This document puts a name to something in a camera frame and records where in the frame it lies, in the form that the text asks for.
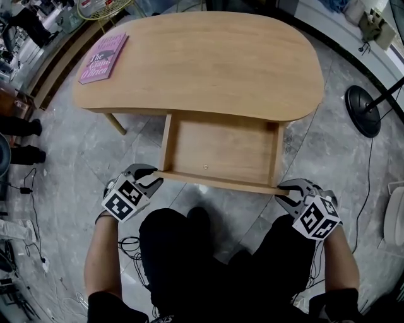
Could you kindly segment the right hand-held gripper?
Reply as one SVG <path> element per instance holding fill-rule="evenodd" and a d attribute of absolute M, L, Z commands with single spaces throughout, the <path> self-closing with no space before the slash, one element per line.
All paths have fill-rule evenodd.
<path fill-rule="evenodd" d="M 323 241 L 342 221 L 337 212 L 337 200 L 332 190 L 324 191 L 307 179 L 290 179 L 279 189 L 299 191 L 303 200 L 275 195 L 277 203 L 295 218 L 292 227 L 305 238 Z"/>

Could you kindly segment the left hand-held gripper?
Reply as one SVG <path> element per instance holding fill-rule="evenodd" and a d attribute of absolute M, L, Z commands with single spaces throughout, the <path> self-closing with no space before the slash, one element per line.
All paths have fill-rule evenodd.
<path fill-rule="evenodd" d="M 149 198 L 163 184 L 163 178 L 159 177 L 148 185 L 140 183 L 138 186 L 135 182 L 157 170 L 144 163 L 128 166 L 125 173 L 122 172 L 106 185 L 102 207 L 121 223 L 142 212 L 150 204 Z"/>

